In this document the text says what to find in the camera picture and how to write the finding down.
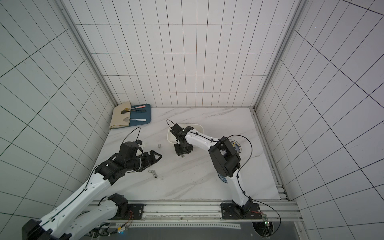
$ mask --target black cable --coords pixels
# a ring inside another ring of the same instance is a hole
[[[239,172],[240,172],[241,168],[243,168],[244,165],[247,164],[247,162],[248,162],[248,161],[251,159],[251,157],[252,157],[252,151],[253,151],[253,148],[252,148],[252,143],[251,143],[251,141],[249,141],[248,138],[246,138],[246,137],[244,137],[244,136],[242,136],[242,135],[237,135],[237,134],[233,134],[233,135],[231,135],[231,136],[229,136],[229,137],[227,137],[227,138],[230,138],[230,137],[232,137],[232,136],[240,136],[240,137],[243,137],[243,138],[245,138],[246,140],[248,140],[249,144],[251,145],[251,154],[250,154],[248,160],[247,160],[247,161],[246,161],[246,162],[239,168],[239,171],[237,172],[237,176],[236,176],[236,177],[239,178]],[[241,191],[243,192],[244,196],[246,196],[246,197],[249,198],[249,196],[247,196],[247,195],[245,194],[245,191],[242,189],[242,187],[241,187],[241,185],[240,185],[240,182],[237,181],[237,183],[239,184],[239,187],[240,187]],[[273,211],[275,211],[275,212],[277,213],[277,215],[279,216],[279,219],[280,219],[279,226],[277,227],[277,229],[276,229],[271,235],[269,235],[269,237],[272,236],[272,235],[275,234],[275,233],[277,232],[277,230],[279,230],[279,228],[280,228],[280,225],[281,225],[281,216],[280,216],[280,214],[279,214],[273,207],[269,206],[268,204],[265,204],[265,203],[263,203],[263,202],[260,202],[260,201],[258,201],[258,200],[255,200],[255,199],[252,199],[252,201],[259,202],[259,203],[261,203],[261,204],[264,204],[264,205],[270,207],[270,208],[271,208]]]
[[[167,119],[166,122],[167,122],[167,124],[168,124],[168,126],[169,126],[170,128],[172,128],[172,127],[169,125],[168,121],[170,121],[171,123],[173,123],[173,125],[176,125],[174,122],[172,122],[171,120]]]
[[[80,215],[86,214],[87,212],[89,212],[89,211],[80,213],[76,218],[78,218]]]
[[[102,201],[104,198],[106,198],[106,197],[107,197],[107,196],[103,197],[103,198],[100,200],[100,202],[99,202],[99,204],[98,204],[97,206],[100,206],[101,201]]]
[[[135,128],[134,130],[132,130],[125,138],[124,138],[124,140],[133,132],[133,131],[135,131],[136,129],[139,129],[139,133],[137,134],[137,138],[136,138],[136,141],[137,141],[137,139],[139,138],[139,134],[140,134],[140,130],[141,130],[141,127],[137,127],[137,128]]]

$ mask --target robotic arm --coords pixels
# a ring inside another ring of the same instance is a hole
[[[119,194],[108,197],[98,208],[81,216],[79,214],[127,171],[142,172],[162,158],[153,150],[143,152],[141,144],[140,140],[122,143],[120,151],[97,166],[88,181],[62,204],[39,221],[29,220],[22,227],[22,239],[77,240],[107,219],[124,219],[130,209],[128,201]]]
[[[236,215],[243,218],[252,206],[252,199],[246,197],[240,188],[243,184],[239,175],[240,156],[229,139],[227,137],[212,138],[199,133],[193,127],[182,128],[178,124],[173,125],[170,132],[178,141],[174,146],[179,156],[190,153],[193,145],[209,152],[216,171],[228,181]]]

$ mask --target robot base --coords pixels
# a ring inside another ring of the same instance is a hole
[[[260,207],[258,204],[252,204],[249,211],[243,215],[242,218],[240,218],[236,213],[235,213],[235,205],[233,203],[221,203],[221,217],[223,219],[262,219],[262,214],[260,212]]]

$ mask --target white tile wall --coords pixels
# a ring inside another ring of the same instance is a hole
[[[0,239],[21,239],[88,177],[113,107],[53,0],[1,1],[0,35]]]
[[[257,106],[310,239],[381,238],[382,6],[308,1]]]
[[[64,3],[118,103],[214,107],[255,104],[298,1]]]

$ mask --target blue tray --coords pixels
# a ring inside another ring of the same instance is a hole
[[[151,122],[151,105],[150,104],[133,105],[133,106],[131,106],[131,108],[142,106],[142,105],[145,105],[146,107],[145,108],[138,108],[138,110],[147,110],[147,112],[146,113],[143,113],[143,112],[131,112],[130,118],[134,118],[134,119],[144,118],[144,119],[147,119],[147,121],[146,122],[142,122],[142,121],[130,120],[128,127],[144,125],[144,124],[148,124],[148,123]]]

